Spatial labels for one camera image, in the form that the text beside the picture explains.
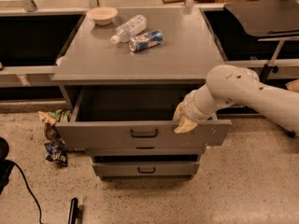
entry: black drawer handle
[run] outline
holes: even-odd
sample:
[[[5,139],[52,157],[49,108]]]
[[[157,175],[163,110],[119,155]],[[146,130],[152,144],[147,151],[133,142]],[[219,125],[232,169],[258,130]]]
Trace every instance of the black drawer handle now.
[[[156,168],[152,167],[152,168],[140,168],[138,167],[138,172],[140,174],[153,174],[156,172]]]
[[[134,131],[130,130],[130,135],[133,138],[155,138],[158,136],[158,130],[155,129],[155,134],[134,134]]]

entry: drawer front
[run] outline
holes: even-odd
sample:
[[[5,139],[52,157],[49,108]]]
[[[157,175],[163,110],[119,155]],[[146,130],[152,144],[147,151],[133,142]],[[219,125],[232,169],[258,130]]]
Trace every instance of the drawer front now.
[[[94,163],[96,175],[101,177],[117,176],[166,176],[195,175],[199,162],[140,162],[140,163]]]
[[[221,145],[230,120],[207,121],[193,131],[176,134],[174,121],[115,121],[58,123],[68,147],[87,149],[200,149]]]

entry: drawer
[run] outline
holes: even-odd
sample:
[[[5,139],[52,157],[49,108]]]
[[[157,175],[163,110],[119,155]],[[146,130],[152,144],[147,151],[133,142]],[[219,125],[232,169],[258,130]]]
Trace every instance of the drawer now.
[[[105,177],[126,176],[193,176],[197,173],[199,162],[126,162],[94,163],[93,169],[101,179]]]
[[[209,120],[176,134],[173,114],[194,85],[85,87],[68,123],[57,129],[68,147],[86,149],[197,149],[221,145],[230,120]]]

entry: terrazzo floor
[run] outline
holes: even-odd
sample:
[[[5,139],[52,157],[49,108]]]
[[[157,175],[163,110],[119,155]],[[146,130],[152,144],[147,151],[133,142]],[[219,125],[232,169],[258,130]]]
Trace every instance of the terrazzo floor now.
[[[83,153],[67,167],[46,161],[36,112],[0,112],[8,159],[25,172],[47,224],[65,224],[70,201],[82,205],[81,224],[299,223],[299,139],[261,117],[230,117],[221,147],[202,156],[193,179],[101,181]],[[0,196],[0,223],[38,223],[36,204],[14,168]]]

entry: silver soda can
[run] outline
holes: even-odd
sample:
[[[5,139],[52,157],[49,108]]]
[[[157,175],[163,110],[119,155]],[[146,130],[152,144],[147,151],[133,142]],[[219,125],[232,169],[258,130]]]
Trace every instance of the silver soda can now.
[[[163,34],[161,31],[151,31],[143,35],[132,37],[129,41],[131,51],[140,51],[142,49],[149,49],[160,44],[163,41]]]

